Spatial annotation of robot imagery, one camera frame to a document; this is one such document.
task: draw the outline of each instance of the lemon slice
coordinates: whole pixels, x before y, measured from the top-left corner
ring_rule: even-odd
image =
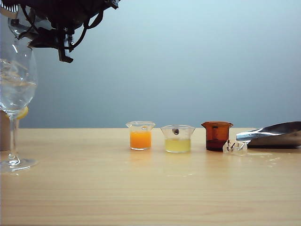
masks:
[[[20,113],[18,114],[17,119],[22,119],[24,118],[28,113],[28,107],[26,106],[25,108],[23,108]]]

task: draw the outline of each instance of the yellow liquid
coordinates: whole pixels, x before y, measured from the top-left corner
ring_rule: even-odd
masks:
[[[190,139],[166,139],[165,149],[168,152],[188,152],[190,151]]]

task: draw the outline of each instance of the beaker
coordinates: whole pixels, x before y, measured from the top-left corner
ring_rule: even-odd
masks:
[[[130,121],[126,126],[130,129],[130,148],[146,150],[151,147],[151,130],[156,124],[152,121]]]
[[[222,146],[229,139],[229,128],[233,124],[226,121],[206,121],[201,126],[206,129],[206,149],[222,151]]]
[[[194,127],[187,125],[168,125],[161,128],[165,136],[165,150],[172,153],[189,152]]]

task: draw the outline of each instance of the wine glass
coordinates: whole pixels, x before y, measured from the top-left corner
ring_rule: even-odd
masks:
[[[37,67],[32,49],[24,40],[1,41],[0,51],[0,110],[10,121],[10,154],[0,163],[1,173],[28,169],[34,159],[19,158],[16,148],[17,116],[26,107],[37,87]]]

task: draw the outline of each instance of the black robotic arm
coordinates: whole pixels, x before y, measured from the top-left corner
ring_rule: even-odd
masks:
[[[118,3],[119,0],[0,0],[1,13],[9,17],[9,27],[18,39],[30,38],[29,46],[34,48],[55,48],[59,60],[68,63],[73,61],[69,53],[80,44],[86,31],[102,21],[104,10],[117,9]],[[81,26],[81,37],[74,43],[72,36]]]

